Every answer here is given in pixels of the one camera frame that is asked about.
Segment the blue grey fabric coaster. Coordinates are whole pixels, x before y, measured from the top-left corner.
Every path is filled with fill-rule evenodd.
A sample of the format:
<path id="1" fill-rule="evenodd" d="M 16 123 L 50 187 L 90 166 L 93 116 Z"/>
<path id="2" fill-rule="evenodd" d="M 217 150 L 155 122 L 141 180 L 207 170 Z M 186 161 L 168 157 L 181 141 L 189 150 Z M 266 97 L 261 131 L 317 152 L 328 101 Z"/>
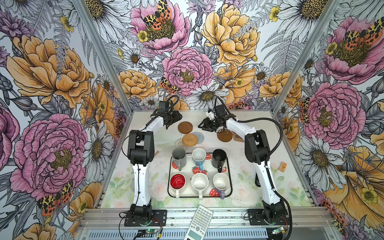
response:
<path id="1" fill-rule="evenodd" d="M 192 134 L 198 138 L 198 145 L 201 144 L 205 140 L 204 134 L 202 134 L 200 132 L 193 132 Z"/>

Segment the brown round wooden coaster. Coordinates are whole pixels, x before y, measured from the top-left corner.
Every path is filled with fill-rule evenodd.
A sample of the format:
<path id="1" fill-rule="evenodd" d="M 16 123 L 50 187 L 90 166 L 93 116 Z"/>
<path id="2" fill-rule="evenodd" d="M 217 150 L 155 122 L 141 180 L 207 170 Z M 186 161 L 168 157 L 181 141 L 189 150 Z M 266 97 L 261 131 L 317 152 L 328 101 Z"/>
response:
<path id="1" fill-rule="evenodd" d="M 223 129 L 217 132 L 217 138 L 221 142 L 227 143 L 233 139 L 233 133 L 228 129 Z"/>

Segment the woven rattan round coaster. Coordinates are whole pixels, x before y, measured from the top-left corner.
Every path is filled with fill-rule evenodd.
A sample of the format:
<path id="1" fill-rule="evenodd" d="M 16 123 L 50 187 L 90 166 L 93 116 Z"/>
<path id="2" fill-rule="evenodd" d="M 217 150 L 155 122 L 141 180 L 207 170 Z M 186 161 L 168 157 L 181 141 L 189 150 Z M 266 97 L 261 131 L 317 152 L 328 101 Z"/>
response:
<path id="1" fill-rule="evenodd" d="M 182 143 L 187 147 L 193 147 L 197 145 L 199 138 L 195 134 L 186 134 L 182 138 Z"/>

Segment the white woven round coaster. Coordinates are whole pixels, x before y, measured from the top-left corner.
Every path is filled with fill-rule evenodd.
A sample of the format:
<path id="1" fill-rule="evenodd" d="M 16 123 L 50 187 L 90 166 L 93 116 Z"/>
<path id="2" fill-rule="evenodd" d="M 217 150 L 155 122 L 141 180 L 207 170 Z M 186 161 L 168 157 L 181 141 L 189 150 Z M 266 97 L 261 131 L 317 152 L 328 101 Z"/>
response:
<path id="1" fill-rule="evenodd" d="M 182 138 L 178 139 L 175 142 L 174 146 L 175 146 L 175 148 L 183 148 L 184 150 L 187 150 L 189 148 L 189 146 L 187 146 L 187 145 L 185 145 L 183 143 L 183 139 Z"/>

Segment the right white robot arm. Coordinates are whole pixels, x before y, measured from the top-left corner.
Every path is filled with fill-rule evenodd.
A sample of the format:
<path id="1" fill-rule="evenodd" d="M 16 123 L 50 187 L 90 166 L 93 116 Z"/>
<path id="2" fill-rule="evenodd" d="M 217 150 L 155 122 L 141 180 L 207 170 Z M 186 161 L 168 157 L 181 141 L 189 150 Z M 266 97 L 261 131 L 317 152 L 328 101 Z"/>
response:
<path id="1" fill-rule="evenodd" d="M 199 128 L 216 132 L 220 127 L 236 133 L 245 142 L 245 156 L 256 167 L 257 180 L 262 189 L 264 220 L 273 224 L 284 217 L 289 210 L 288 202 L 277 192 L 272 179 L 270 158 L 282 142 L 284 130 L 280 124 L 270 118 L 255 118 L 241 121 L 231 114 L 225 105 L 218 105 L 206 112 L 207 117 L 200 123 Z M 274 148 L 270 148 L 267 134 L 264 130 L 257 130 L 248 126 L 256 121 L 269 121 L 274 123 L 280 132 L 279 140 Z"/>

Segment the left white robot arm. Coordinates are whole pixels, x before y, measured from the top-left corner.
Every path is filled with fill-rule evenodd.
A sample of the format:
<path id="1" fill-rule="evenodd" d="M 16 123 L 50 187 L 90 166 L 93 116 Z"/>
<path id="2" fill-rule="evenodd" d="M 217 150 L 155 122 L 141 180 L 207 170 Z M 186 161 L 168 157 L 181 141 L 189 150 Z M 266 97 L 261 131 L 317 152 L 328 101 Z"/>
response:
<path id="1" fill-rule="evenodd" d="M 130 207 L 132 219 L 151 221 L 152 205 L 149 190 L 150 163 L 155 157 L 154 135 L 159 129 L 166 129 L 180 121 L 182 115 L 174 107 L 177 101 L 161 101 L 151 114 L 150 120 L 139 130 L 131 130 L 128 135 L 126 157 L 134 170 L 134 201 Z"/>

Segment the paw print cork coaster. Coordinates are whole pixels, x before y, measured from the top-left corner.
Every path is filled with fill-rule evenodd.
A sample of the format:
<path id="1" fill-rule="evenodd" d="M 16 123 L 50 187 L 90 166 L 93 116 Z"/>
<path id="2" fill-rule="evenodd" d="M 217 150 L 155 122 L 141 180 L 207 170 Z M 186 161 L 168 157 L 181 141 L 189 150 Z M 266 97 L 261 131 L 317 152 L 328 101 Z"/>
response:
<path id="1" fill-rule="evenodd" d="M 242 143 L 244 142 L 244 140 L 237 134 L 233 134 L 233 140 L 237 142 L 242 142 Z"/>

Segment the blue white mug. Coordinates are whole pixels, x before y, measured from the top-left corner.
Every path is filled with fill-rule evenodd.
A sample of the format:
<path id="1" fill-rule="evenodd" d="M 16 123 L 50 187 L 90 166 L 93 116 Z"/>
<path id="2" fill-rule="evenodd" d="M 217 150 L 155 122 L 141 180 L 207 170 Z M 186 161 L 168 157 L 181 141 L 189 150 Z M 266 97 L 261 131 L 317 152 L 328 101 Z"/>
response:
<path id="1" fill-rule="evenodd" d="M 201 171 L 203 170 L 203 164 L 206 160 L 206 156 L 206 151 L 201 148 L 194 149 L 192 152 L 192 158 Z"/>

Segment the black mug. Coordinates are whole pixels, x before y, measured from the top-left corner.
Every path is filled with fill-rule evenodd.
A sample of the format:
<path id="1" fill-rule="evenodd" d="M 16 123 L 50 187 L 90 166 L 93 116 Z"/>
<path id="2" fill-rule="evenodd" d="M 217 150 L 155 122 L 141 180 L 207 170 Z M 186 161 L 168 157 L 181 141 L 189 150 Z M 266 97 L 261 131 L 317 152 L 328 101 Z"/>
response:
<path id="1" fill-rule="evenodd" d="M 227 154 L 224 150 L 222 149 L 216 149 L 213 151 L 212 154 L 212 166 L 217 169 L 219 173 L 223 172 L 223 167 L 224 164 L 226 163 L 227 160 Z"/>

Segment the grey mug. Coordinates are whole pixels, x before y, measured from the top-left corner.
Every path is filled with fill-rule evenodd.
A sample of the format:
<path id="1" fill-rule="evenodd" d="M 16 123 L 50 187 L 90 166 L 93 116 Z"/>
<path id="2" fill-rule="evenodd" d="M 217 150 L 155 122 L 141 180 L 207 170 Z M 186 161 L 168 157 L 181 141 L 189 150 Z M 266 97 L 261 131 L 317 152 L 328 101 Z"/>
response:
<path id="1" fill-rule="evenodd" d="M 187 165 L 187 154 L 183 148 L 176 148 L 172 152 L 172 165 L 181 171 Z"/>

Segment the strawberry print serving tray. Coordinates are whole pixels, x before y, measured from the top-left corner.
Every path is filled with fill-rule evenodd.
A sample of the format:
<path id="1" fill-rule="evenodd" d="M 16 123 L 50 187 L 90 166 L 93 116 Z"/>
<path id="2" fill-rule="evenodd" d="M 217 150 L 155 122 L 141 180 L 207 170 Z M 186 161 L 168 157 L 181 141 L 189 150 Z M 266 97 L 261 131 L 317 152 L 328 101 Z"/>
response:
<path id="1" fill-rule="evenodd" d="M 187 153 L 184 158 L 186 163 L 181 169 L 178 168 L 178 160 L 171 159 L 170 174 L 168 180 L 168 194 L 172 198 L 220 198 L 225 199 L 232 195 L 233 184 L 229 161 L 225 160 L 219 164 L 222 168 L 212 165 L 213 156 L 208 153 L 203 165 L 200 166 Z"/>

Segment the purple white mug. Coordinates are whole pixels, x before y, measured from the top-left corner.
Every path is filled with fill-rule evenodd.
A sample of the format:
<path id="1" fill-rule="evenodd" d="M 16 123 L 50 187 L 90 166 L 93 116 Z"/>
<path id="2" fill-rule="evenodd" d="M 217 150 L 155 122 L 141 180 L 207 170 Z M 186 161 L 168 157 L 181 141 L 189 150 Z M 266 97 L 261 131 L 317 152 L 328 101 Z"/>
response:
<path id="1" fill-rule="evenodd" d="M 219 195 L 219 197 L 224 200 L 226 190 L 230 187 L 230 179 L 224 173 L 217 173 L 213 177 L 214 190 Z"/>

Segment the red mug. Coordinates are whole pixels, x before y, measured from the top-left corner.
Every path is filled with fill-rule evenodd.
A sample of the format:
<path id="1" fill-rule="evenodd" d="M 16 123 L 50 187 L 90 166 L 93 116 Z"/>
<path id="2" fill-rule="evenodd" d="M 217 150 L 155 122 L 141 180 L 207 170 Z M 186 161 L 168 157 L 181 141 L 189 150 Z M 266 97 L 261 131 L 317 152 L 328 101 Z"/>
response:
<path id="1" fill-rule="evenodd" d="M 186 188 L 186 177 L 183 174 L 174 174 L 170 179 L 170 186 L 175 191 L 175 197 L 180 198 Z"/>

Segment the small orange biscuit tile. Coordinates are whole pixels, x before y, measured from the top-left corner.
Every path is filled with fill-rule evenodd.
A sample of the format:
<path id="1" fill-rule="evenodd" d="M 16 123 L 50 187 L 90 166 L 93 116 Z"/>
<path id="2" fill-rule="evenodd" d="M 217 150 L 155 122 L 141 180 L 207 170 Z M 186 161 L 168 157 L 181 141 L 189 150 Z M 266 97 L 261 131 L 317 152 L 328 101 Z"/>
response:
<path id="1" fill-rule="evenodd" d="M 287 168 L 287 163 L 281 162 L 280 167 L 279 167 L 279 171 L 284 173 L 286 171 L 286 168 Z"/>

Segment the white calculator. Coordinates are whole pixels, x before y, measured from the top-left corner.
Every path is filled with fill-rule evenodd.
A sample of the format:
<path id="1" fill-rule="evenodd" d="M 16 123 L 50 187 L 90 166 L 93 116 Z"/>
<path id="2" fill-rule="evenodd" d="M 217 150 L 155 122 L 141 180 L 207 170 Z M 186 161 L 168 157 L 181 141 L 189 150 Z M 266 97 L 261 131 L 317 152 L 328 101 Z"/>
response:
<path id="1" fill-rule="evenodd" d="M 213 211 L 199 205 L 184 240 L 203 240 L 213 217 Z"/>

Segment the left green circuit board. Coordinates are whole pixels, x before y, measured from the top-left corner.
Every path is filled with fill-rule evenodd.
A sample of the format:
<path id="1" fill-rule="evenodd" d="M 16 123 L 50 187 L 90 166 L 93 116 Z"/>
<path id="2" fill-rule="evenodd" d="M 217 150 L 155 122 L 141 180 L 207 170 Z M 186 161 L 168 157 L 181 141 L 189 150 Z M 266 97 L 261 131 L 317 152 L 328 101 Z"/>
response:
<path id="1" fill-rule="evenodd" d="M 161 233 L 160 230 L 156 229 L 147 229 L 147 230 L 139 230 L 136 238 L 152 238 L 157 237 Z"/>

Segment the green circuit board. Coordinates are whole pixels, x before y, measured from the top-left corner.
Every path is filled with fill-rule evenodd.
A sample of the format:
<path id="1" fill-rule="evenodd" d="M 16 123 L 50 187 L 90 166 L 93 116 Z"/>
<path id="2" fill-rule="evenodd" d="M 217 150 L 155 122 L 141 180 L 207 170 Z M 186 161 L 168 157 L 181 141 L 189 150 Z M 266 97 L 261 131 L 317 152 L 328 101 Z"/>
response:
<path id="1" fill-rule="evenodd" d="M 161 233 L 160 230 L 156 229 L 147 229 L 147 230 L 139 230 L 136 238 L 152 238 L 157 237 Z"/>
<path id="2" fill-rule="evenodd" d="M 284 227 L 279 227 L 277 229 L 274 229 L 272 230 L 272 234 L 273 235 L 279 235 L 279 234 L 284 234 L 286 231 L 285 231 L 285 228 Z"/>

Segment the right green circuit board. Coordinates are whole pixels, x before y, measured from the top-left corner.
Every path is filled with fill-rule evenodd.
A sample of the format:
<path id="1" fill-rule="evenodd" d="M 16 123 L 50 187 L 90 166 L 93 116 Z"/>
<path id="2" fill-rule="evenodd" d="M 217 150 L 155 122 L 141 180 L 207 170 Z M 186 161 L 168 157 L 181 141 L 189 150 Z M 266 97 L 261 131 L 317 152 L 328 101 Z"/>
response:
<path id="1" fill-rule="evenodd" d="M 285 231 L 285 228 L 284 227 L 279 227 L 277 229 L 274 229 L 272 230 L 272 234 L 273 235 L 279 235 L 279 234 L 284 234 L 286 231 Z"/>

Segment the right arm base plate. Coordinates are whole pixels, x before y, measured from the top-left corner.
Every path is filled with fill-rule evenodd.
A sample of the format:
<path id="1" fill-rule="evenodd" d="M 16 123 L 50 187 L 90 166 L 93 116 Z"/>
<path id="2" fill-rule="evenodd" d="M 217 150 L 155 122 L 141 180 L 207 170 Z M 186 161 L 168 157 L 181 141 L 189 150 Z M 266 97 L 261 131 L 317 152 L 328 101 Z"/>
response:
<path id="1" fill-rule="evenodd" d="M 249 221 L 251 226 L 287 226 L 290 224 L 289 215 L 286 211 L 273 213 L 268 209 L 248 209 L 243 218 Z"/>

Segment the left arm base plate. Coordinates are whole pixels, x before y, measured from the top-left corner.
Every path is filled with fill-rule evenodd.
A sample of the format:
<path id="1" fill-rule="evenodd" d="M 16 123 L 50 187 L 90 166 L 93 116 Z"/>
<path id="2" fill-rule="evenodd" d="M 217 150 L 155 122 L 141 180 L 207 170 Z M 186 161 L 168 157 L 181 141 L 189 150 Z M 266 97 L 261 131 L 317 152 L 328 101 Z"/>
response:
<path id="1" fill-rule="evenodd" d="M 167 210 L 152 210 L 150 214 L 128 213 L 124 217 L 125 227 L 165 227 L 167 222 Z"/>

